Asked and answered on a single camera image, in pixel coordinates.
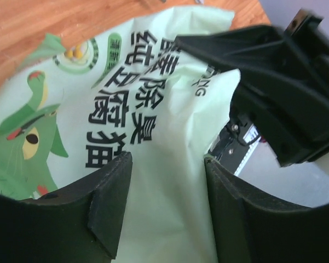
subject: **green label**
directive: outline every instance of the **green label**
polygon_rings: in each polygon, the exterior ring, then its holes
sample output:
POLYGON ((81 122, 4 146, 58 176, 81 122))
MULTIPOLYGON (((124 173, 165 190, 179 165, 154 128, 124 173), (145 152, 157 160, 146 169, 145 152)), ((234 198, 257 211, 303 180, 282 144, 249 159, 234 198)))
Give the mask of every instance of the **green label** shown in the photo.
POLYGON ((118 33, 112 33, 108 37, 107 47, 107 61, 105 69, 101 77, 95 82, 91 88, 95 88, 105 78, 105 76, 111 71, 112 68, 118 63, 120 57, 120 50, 122 48, 122 37, 118 33))

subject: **cartoon cat illustration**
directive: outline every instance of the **cartoon cat illustration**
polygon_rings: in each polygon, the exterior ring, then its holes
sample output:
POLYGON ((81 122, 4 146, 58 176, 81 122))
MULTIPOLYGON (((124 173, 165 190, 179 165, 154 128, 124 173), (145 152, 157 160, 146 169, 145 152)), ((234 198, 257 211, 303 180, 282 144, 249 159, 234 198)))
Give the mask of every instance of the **cartoon cat illustration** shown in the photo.
POLYGON ((68 157, 56 123, 59 105, 43 107, 45 73, 34 71, 27 82, 30 100, 0 125, 0 193, 14 199, 57 190, 47 159, 50 152, 68 157))

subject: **wooden floor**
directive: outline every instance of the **wooden floor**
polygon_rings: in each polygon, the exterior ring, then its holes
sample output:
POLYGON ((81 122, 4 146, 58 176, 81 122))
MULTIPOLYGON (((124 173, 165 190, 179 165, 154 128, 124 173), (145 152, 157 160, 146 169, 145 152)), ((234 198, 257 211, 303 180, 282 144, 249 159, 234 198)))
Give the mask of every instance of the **wooden floor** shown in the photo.
MULTIPOLYGON (((0 86, 45 33, 60 36, 68 48, 135 16, 181 4, 194 0, 0 0, 0 86)), ((258 0, 205 0, 205 4, 234 10, 232 28, 269 23, 258 0)))

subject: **screw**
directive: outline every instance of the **screw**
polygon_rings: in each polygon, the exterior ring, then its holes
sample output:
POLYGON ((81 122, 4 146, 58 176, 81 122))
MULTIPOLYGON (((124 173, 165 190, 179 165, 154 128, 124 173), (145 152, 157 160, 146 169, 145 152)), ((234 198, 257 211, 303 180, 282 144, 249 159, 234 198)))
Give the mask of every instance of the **screw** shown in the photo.
POLYGON ((232 127, 231 127, 231 130, 234 132, 237 131, 238 129, 239 129, 239 126, 237 124, 232 125, 232 127))

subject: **light green plastic bag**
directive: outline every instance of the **light green plastic bag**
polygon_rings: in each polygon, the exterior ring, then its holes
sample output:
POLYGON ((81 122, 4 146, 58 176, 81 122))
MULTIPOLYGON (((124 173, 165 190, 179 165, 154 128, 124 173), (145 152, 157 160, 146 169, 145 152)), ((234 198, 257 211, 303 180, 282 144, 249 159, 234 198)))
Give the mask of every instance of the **light green plastic bag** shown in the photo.
POLYGON ((26 68, 0 92, 0 193, 38 198, 122 150, 134 165, 116 263, 212 263, 203 156, 228 122, 238 70, 173 48, 233 12, 174 7, 26 68))

